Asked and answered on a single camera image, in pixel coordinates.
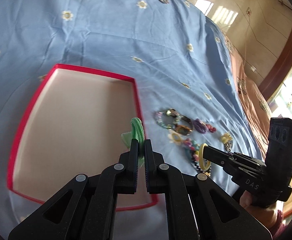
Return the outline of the person's right hand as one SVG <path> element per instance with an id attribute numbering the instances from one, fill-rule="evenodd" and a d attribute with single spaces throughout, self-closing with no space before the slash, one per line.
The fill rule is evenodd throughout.
<path id="1" fill-rule="evenodd" d="M 262 209 L 252 206 L 252 203 L 253 195 L 245 191 L 240 197 L 239 204 L 262 223 L 271 232 L 273 237 L 280 235 L 286 226 L 283 224 L 283 213 L 276 207 L 276 204 Z"/>

